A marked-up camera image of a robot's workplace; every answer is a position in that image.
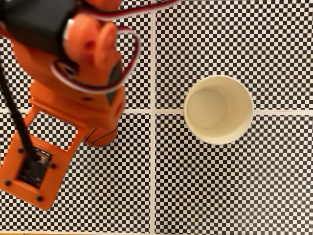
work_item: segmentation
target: cup rim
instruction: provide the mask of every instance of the cup rim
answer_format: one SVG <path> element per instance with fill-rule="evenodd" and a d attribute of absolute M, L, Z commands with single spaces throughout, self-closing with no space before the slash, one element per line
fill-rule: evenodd
<path fill-rule="evenodd" d="M 208 80 L 208 79 L 212 79 L 212 78 L 215 78 L 215 77 L 224 77 L 224 78 L 228 78 L 228 79 L 232 79 L 234 80 L 235 82 L 237 82 L 238 84 L 240 84 L 244 89 L 245 91 L 249 94 L 249 97 L 250 97 L 250 103 L 252 104 L 252 114 L 251 114 L 251 118 L 250 118 L 250 122 L 249 122 L 249 125 L 247 125 L 247 127 L 245 128 L 245 130 L 238 136 L 238 137 L 235 137 L 233 138 L 232 140 L 230 141 L 226 141 L 226 142 L 207 142 L 205 140 L 203 140 L 202 138 L 200 138 L 194 131 L 192 131 L 192 129 L 190 128 L 190 123 L 188 122 L 186 116 L 187 116 L 187 108 L 186 108 L 186 102 L 187 102 L 187 98 L 190 96 L 191 92 L 200 85 L 201 82 L 205 81 L 205 80 Z M 188 92 L 188 94 L 186 95 L 185 97 L 185 101 L 184 101 L 184 107 L 183 107 L 183 116 L 184 116 L 184 120 L 185 120 L 185 123 L 188 127 L 188 129 L 190 130 L 190 132 L 195 136 L 197 137 L 199 140 L 205 142 L 205 143 L 208 143 L 208 144 L 213 144 L 213 145 L 224 145 L 224 144 L 229 144 L 229 143 L 232 143 L 238 139 L 240 139 L 246 132 L 247 130 L 251 127 L 251 124 L 252 124 L 252 121 L 253 121 L 253 118 L 254 118 L 254 114 L 255 114 L 255 110 L 254 110 L 254 102 L 253 102 L 253 98 L 252 98 L 252 95 L 251 93 L 249 92 L 248 88 L 242 84 L 241 82 L 239 82 L 237 79 L 233 78 L 233 77 L 230 77 L 230 76 L 227 76 L 227 75 L 212 75 L 212 76 L 208 76 L 208 77 L 205 77 L 203 79 L 201 79 L 199 82 L 195 83 L 193 85 L 193 87 L 190 89 L 190 91 Z"/>

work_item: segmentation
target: black servo motor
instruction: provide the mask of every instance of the black servo motor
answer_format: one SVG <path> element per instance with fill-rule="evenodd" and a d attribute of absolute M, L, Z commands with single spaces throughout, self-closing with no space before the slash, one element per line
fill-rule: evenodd
<path fill-rule="evenodd" d="M 0 21 L 22 44 L 64 57 L 63 34 L 77 0 L 0 0 Z"/>

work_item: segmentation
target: black cable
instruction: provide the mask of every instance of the black cable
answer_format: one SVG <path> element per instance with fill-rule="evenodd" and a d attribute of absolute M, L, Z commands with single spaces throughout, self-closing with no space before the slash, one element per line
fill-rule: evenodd
<path fill-rule="evenodd" d="M 2 95 L 4 96 L 7 107 L 10 109 L 12 113 L 12 119 L 14 120 L 16 129 L 20 135 L 22 140 L 23 147 L 26 151 L 26 157 L 33 161 L 40 160 L 40 156 L 38 156 L 28 133 L 27 127 L 25 126 L 23 117 L 14 103 L 14 100 L 11 96 L 11 92 L 7 86 L 6 79 L 4 76 L 4 69 L 2 68 L 3 61 L 0 58 L 0 86 L 2 89 Z"/>

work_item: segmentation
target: red and white wire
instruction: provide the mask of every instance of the red and white wire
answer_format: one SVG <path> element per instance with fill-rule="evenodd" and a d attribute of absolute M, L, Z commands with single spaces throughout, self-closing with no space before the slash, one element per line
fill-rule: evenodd
<path fill-rule="evenodd" d="M 65 74 L 58 66 L 58 63 L 62 63 L 64 65 L 64 67 L 66 68 L 71 68 L 73 71 L 76 70 L 76 68 L 74 68 L 70 63 L 66 62 L 66 61 L 62 61 L 62 60 L 56 60 L 54 61 L 50 68 L 52 73 L 64 84 L 66 84 L 67 86 L 78 90 L 80 92 L 84 92 L 84 93 L 89 93 L 89 94 L 106 94 L 106 93 L 111 93 L 114 92 L 115 90 L 117 90 L 125 81 L 125 79 L 132 74 L 132 72 L 134 71 L 134 69 L 136 68 L 136 65 L 138 63 L 139 60 L 139 56 L 140 56 L 140 37 L 134 32 L 132 31 L 130 28 L 128 27 L 124 27 L 124 26 L 118 26 L 117 27 L 117 33 L 118 34 L 122 34 L 122 33 L 130 33 L 134 36 L 135 38 L 135 51 L 134 51 L 134 56 L 131 59 L 130 63 L 128 64 L 128 67 L 123 71 L 122 76 L 120 77 L 120 79 L 118 79 L 116 82 L 113 82 L 112 84 L 108 84 L 108 85 L 90 85 L 90 84 L 86 84 L 83 83 L 81 81 L 78 81 L 76 79 L 74 79 L 73 77 Z"/>
<path fill-rule="evenodd" d="M 166 0 L 163 2 L 158 2 L 154 3 L 151 5 L 146 5 L 146 6 L 139 6 L 135 8 L 129 8 L 125 10 L 117 10 L 117 11 L 111 11 L 111 12 L 104 12 L 104 11 L 99 11 L 95 8 L 87 7 L 87 6 L 79 6 L 78 10 L 80 12 L 93 15 L 100 21 L 114 21 L 118 20 L 121 18 L 126 18 L 126 17 L 132 17 L 132 16 L 137 16 L 139 14 L 146 14 L 150 13 L 152 11 L 159 11 L 164 8 L 169 8 L 174 5 L 176 5 L 179 1 L 181 0 Z"/>

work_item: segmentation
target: cup bottom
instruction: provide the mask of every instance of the cup bottom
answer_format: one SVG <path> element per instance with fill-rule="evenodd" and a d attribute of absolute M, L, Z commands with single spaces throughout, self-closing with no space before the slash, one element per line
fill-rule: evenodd
<path fill-rule="evenodd" d="M 227 105 L 220 93 L 204 89 L 190 97 L 187 112 L 190 120 L 197 127 L 209 129 L 223 121 Z"/>

